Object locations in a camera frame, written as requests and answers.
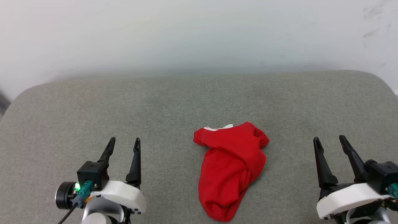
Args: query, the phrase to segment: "cable connector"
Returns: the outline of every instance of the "cable connector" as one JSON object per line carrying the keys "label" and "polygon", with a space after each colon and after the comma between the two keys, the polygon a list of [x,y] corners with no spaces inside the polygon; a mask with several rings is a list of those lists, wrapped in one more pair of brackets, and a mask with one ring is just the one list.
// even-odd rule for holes
{"label": "cable connector", "polygon": [[84,201],[87,197],[90,196],[91,192],[94,190],[94,184],[92,181],[84,182],[83,186],[81,186],[80,190],[77,192],[76,197],[72,200],[72,204],[77,203],[78,208],[84,205]]}
{"label": "cable connector", "polygon": [[391,184],[390,187],[388,188],[388,193],[392,195],[394,198],[397,198],[398,196],[398,184],[394,183]]}

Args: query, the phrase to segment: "green led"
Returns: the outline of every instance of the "green led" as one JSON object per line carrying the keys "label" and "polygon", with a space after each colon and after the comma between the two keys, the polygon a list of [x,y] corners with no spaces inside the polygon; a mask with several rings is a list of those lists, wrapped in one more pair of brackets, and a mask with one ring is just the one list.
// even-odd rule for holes
{"label": "green led", "polygon": [[79,182],[75,183],[75,191],[79,191],[80,190],[80,184]]}

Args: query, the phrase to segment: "robotic arm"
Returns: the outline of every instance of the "robotic arm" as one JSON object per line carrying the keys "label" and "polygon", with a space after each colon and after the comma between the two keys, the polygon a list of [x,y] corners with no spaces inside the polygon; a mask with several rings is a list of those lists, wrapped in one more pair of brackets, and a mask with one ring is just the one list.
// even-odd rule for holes
{"label": "robotic arm", "polygon": [[377,163],[370,159],[365,163],[346,137],[340,143],[354,171],[354,182],[338,184],[324,157],[324,149],[318,137],[314,138],[316,169],[321,188],[316,210],[319,218],[334,219],[337,224],[351,224],[352,218],[369,217],[354,224],[390,223],[387,208],[398,210],[398,166],[393,162]]}
{"label": "robotic arm", "polygon": [[[109,158],[113,153],[115,138],[111,138],[97,162],[87,161],[77,171],[78,182],[63,182],[55,194],[59,209],[69,209],[65,219],[78,207],[84,209],[82,224],[130,224],[132,214],[146,210],[146,200],[141,185],[141,142],[135,140],[130,172],[126,182],[110,181],[107,173]],[[106,214],[116,214],[119,220]]]}

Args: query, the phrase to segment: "gray table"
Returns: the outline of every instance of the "gray table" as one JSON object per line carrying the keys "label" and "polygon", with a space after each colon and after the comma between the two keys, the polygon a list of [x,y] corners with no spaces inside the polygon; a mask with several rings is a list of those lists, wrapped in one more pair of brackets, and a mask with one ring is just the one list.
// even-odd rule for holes
{"label": "gray table", "polygon": [[[201,127],[249,121],[270,138],[267,163],[231,223],[333,223],[318,219],[312,139],[318,136],[340,183],[353,173],[338,136],[364,159],[398,163],[398,98],[379,78],[358,71],[67,81],[33,87],[0,122],[2,223],[57,223],[54,193],[76,181],[87,160],[116,137],[108,169],[128,173],[142,141],[147,212],[133,223],[216,223],[199,200],[206,148],[192,142]],[[66,223],[80,223],[75,211]],[[396,213],[390,218],[398,220]]]}

